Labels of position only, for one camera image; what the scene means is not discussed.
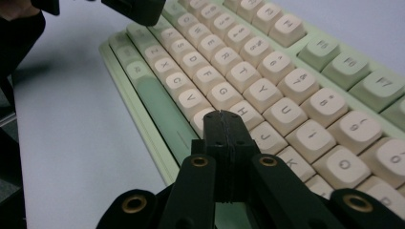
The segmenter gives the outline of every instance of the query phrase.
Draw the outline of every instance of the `spacebar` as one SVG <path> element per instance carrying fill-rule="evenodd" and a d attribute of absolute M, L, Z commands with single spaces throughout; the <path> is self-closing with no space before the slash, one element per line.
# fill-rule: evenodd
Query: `spacebar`
<path fill-rule="evenodd" d="M 191 141 L 198 139 L 196 133 L 155 77 L 139 79 L 136 90 L 176 161 L 181 164 L 191 154 Z"/>

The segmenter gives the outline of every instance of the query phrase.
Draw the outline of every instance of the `mechanical keyboard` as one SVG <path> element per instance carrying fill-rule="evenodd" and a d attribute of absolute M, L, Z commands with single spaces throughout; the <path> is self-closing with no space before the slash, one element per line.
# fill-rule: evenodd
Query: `mechanical keyboard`
<path fill-rule="evenodd" d="M 405 219 L 405 77 L 287 10 L 167 1 L 156 26 L 130 24 L 99 50 L 167 184 L 203 116 L 228 110 L 312 192 L 358 189 Z"/>

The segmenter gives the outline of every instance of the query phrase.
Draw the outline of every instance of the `white table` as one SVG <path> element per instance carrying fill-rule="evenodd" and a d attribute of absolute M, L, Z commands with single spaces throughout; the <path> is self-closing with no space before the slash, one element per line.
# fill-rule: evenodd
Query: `white table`
<path fill-rule="evenodd" d="M 403 0 L 275 0 L 405 75 Z M 121 193 L 164 183 L 98 46 L 130 21 L 100 2 L 60 1 L 14 76 L 28 226 L 95 228 Z"/>

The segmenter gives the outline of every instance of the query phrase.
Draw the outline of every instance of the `desk surface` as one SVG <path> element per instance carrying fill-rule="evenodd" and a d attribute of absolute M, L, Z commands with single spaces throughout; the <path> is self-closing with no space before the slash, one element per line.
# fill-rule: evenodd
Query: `desk surface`
<path fill-rule="evenodd" d="M 403 0 L 273 2 L 405 75 Z M 99 2 L 60 4 L 14 76 L 27 221 L 95 228 L 119 194 L 164 183 L 97 50 L 130 21 Z"/>

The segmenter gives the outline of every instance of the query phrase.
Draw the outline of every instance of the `keyboard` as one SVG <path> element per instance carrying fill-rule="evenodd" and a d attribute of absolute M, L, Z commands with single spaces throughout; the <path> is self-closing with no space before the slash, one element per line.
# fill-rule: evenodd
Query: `keyboard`
<path fill-rule="evenodd" d="M 167 184 L 203 116 L 227 110 L 313 193 L 357 189 L 405 219 L 405 77 L 303 18 L 262 0 L 167 1 L 156 26 L 99 50 Z M 217 214 L 243 221 L 243 208 Z"/>

